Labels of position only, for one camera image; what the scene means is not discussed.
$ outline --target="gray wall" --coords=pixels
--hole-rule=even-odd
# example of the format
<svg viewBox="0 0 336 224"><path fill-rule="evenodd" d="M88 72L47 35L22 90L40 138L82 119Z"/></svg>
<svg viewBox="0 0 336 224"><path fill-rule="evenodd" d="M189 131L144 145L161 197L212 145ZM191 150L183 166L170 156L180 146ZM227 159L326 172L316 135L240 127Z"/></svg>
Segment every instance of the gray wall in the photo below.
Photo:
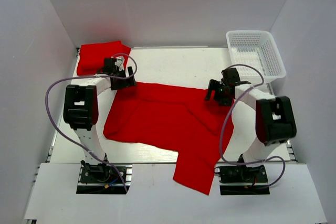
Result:
<svg viewBox="0 0 336 224"><path fill-rule="evenodd" d="M69 74L75 48L49 0L0 0L0 223L21 223L53 130L44 94ZM56 89L53 114L60 112Z"/></svg>
<svg viewBox="0 0 336 224"><path fill-rule="evenodd" d="M233 29L269 30L286 0L51 0L76 46L223 45Z"/></svg>
<svg viewBox="0 0 336 224"><path fill-rule="evenodd" d="M287 70L274 87L292 100L295 155L309 167L328 223L336 223L336 0L287 0L271 33Z"/></svg>

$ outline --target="purple cable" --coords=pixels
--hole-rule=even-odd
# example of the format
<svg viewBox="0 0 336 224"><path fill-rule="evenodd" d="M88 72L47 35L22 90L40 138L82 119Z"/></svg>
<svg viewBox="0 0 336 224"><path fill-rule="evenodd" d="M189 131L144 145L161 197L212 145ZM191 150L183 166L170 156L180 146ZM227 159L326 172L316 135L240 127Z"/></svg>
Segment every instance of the purple cable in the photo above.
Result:
<svg viewBox="0 0 336 224"><path fill-rule="evenodd" d="M98 158L94 153L92 153L92 151L91 151L90 149L88 149L86 146L84 146L84 145L82 145L82 144L80 144L80 143L77 143L75 140L71 139L70 137L68 137L66 134L64 134L64 133L60 130L60 128L56 125L56 123L55 123L53 117L51 116L51 112L50 112L50 108L49 108L49 102L48 102L48 97L49 97L49 93L50 93L51 89L52 89L55 85L57 85L57 84L59 84L59 83L61 83L61 82L64 82L64 81L78 80L78 79L89 79L89 78L101 78L101 77L109 77L109 78L114 78L114 79L119 79L119 80L126 80L126 79L129 79L129 78L132 78L132 77L135 75L135 73L137 72L137 70L138 70L138 65L137 65L136 61L135 61L131 56L129 56L128 54L124 54L124 53L122 53L122 52L113 55L112 58L115 58L115 57L117 57L117 56L127 56L128 58L130 58L130 59L134 62L134 64L135 64L135 70L134 70L134 73L133 73L133 74L131 74L131 75L128 76L128 77L117 77L117 76L109 76L109 75L107 75L107 74L100 74L100 75L91 75L91 76L82 76L82 77L69 77L69 78L63 78L63 79L60 79L60 80L58 80L58 81L55 81L53 84L51 84L50 87L47 89L46 96L45 96L45 106L46 106L47 115L48 115L48 117L49 117L49 120L50 120L51 124L53 125L53 127L55 128L55 130L56 130L59 134L61 134L65 139L67 139L67 140L69 140L70 142L72 142L73 144L76 144L76 145L78 145L79 147L83 148L83 149L84 149L86 152L88 152L88 153L89 153L95 160L97 160L97 161L99 161L99 162L101 162L101 163L103 163L103 164L106 164L106 165L109 165L109 166L113 167L113 169L115 169L115 171L118 173L118 175L119 175L119 177L120 177L120 179L121 179L121 182L122 182L122 184L123 184L123 186L124 186L124 188L125 188L125 191L126 191L126 193L127 193L128 190L127 190L125 181L124 181L124 179L122 178L122 176L121 176L119 170L118 170L112 163L109 163L109 162L106 162L106 161L104 161L104 160L99 159L99 158Z"/></svg>
<svg viewBox="0 0 336 224"><path fill-rule="evenodd" d="M254 67L251 67L251 66L249 66L249 65L246 65L246 64L234 64L234 65L231 65L231 66L227 67L226 69L229 69L229 68L232 68L232 67L235 67L235 66L242 66L242 67L247 67L247 68L250 68L250 69L255 70L255 71L260 75L260 77L261 77L261 83L255 85L255 86L252 86L252 87L248 88L247 90L245 90L245 91L244 91L244 92L243 92L243 93L236 99L236 101L232 104L231 108L229 109L229 112L227 113L227 115L226 115L226 117L225 117L225 120L224 120L222 129L221 129L221 131L220 131L220 138L219 138L219 153L221 154L220 156L221 156L222 160L223 160L225 163L230 164L230 165L240 165L240 166L242 166L242 165L258 164L258 163L263 163L263 162L268 162L268 161L270 161L270 160L272 160L272 159L274 159L274 158L278 158L278 159L280 159L280 160L282 161L283 167L282 167L282 171L281 171L279 177L278 177L276 180L274 180L272 183L270 183L269 185L267 185L267 186L265 186L265 187L258 187L259 189L264 189L264 188L270 187L270 186L274 185L275 183L277 183L277 182L282 178L283 174L285 173L286 162L285 162L285 160L284 160L282 157L280 157L280 156L272 156L272 157L267 158L265 161L260 160L260 161L253 161L253 162L248 162L248 163L230 162L230 161L227 161L227 160L224 158L224 153L223 153L223 149L222 149L222 146L223 146L224 129L225 129L225 127L226 127L226 124L227 124L228 119L230 118L230 116L231 116L231 114L232 114L233 109L235 108L237 102L240 101L240 100L243 98L244 95L246 95L248 92L250 92L253 88L258 87L258 86L261 86L261 85L263 85L263 84L265 83L265 80L264 80L262 74L261 74L257 69L255 69Z"/></svg>

